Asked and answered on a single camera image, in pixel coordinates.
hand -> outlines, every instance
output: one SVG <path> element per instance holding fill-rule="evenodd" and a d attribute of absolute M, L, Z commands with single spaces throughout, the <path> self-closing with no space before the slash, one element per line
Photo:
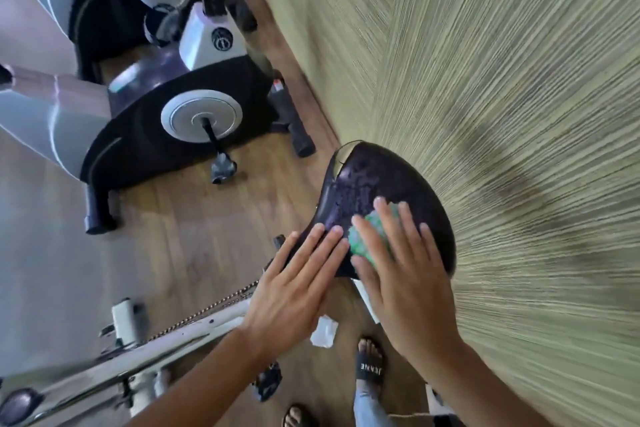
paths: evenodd
<path fill-rule="evenodd" d="M 317 327 L 324 294 L 349 251 L 341 227 L 333 227 L 316 248 L 323 234 L 324 225 L 314 226 L 282 270 L 299 235 L 293 232 L 287 237 L 262 275 L 238 327 L 250 344 L 260 348 L 266 364 L 308 338 Z"/>
<path fill-rule="evenodd" d="M 464 350 L 451 283 L 429 227 L 422 223 L 418 232 L 407 203 L 398 205 L 401 223 L 383 197 L 374 200 L 374 208 L 393 257 L 371 223 L 356 215 L 353 225 L 377 271 L 364 257 L 354 255 L 351 263 L 389 341 L 425 376 L 429 364 Z"/>

bicycle chain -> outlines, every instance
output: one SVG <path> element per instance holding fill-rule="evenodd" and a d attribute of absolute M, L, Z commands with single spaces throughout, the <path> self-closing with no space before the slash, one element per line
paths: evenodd
<path fill-rule="evenodd" d="M 182 319 L 180 322 L 175 323 L 173 326 L 171 326 L 169 328 L 166 328 L 164 331 L 160 331 L 159 333 L 154 334 L 149 339 L 147 339 L 145 342 L 143 342 L 143 344 L 151 342 L 154 339 L 158 339 L 159 337 L 162 337 L 165 334 L 169 334 L 169 333 L 175 331 L 176 329 L 183 328 L 184 326 L 188 326 L 191 323 L 196 322 L 202 316 L 212 313 L 213 312 L 212 309 L 220 306 L 220 304 L 224 304 L 219 309 L 219 310 L 223 310 L 223 309 L 226 309 L 229 306 L 232 306 L 233 304 L 237 304 L 238 302 L 240 302 L 241 300 L 246 299 L 247 297 L 251 297 L 253 295 L 253 291 L 251 291 L 251 289 L 255 288 L 255 286 L 257 286 L 257 285 L 258 285 L 258 281 L 256 280 L 256 281 L 252 282 L 251 284 L 249 284 L 248 286 L 244 286 L 242 289 L 238 289 L 236 292 L 234 292 L 232 294 L 229 294 L 227 297 L 225 297 L 223 299 L 220 299 L 219 301 L 214 302 L 211 305 L 206 306 L 204 309 L 200 309 L 195 314 L 191 314 L 188 318 Z"/>

white bicycle frame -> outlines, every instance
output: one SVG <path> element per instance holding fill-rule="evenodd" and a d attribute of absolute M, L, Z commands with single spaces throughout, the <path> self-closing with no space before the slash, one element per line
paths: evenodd
<path fill-rule="evenodd" d="M 44 399 L 19 426 L 41 424 L 54 418 L 53 425 L 60 425 L 120 405 L 127 398 L 131 415 L 136 415 L 166 390 L 164 367 L 239 326 L 250 300 L 244 299 L 146 344 L 140 342 L 131 300 L 116 304 L 111 310 L 113 326 L 117 339 L 124 344 L 124 352 L 38 389 Z M 15 390 L 16 381 L 12 380 L 5 378 L 3 390 Z M 125 385 L 129 395 L 125 396 L 121 390 L 105 398 L 105 391 L 113 390 L 116 385 Z M 30 387 L 31 384 L 18 386 Z"/>

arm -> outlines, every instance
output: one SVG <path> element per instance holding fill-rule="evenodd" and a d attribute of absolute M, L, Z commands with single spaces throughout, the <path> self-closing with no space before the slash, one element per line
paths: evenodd
<path fill-rule="evenodd" d="M 371 224 L 355 216 L 376 268 L 364 257 L 352 264 L 391 344 L 470 427 L 551 427 L 460 337 L 449 277 L 427 225 L 418 232 L 406 203 L 399 223 L 383 198 L 374 206 L 393 257 Z"/>
<path fill-rule="evenodd" d="M 203 361 L 135 416 L 129 427 L 211 427 L 268 365 L 264 352 L 244 331 L 231 331 Z"/>
<path fill-rule="evenodd" d="M 298 239 L 292 233 L 260 279 L 242 325 L 128 427 L 211 427 L 270 363 L 308 338 L 349 249 L 340 227 L 318 245 L 323 234 L 316 225 L 283 270 Z"/>

left hand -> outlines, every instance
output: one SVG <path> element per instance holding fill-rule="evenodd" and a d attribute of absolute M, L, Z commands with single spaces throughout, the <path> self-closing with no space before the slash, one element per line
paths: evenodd
<path fill-rule="evenodd" d="M 259 350 L 265 364 L 308 338 L 317 327 L 324 294 L 349 251 L 341 227 L 333 227 L 316 248 L 323 234 L 324 226 L 316 225 L 283 270 L 299 236 L 292 232 L 253 293 L 238 329 Z"/>

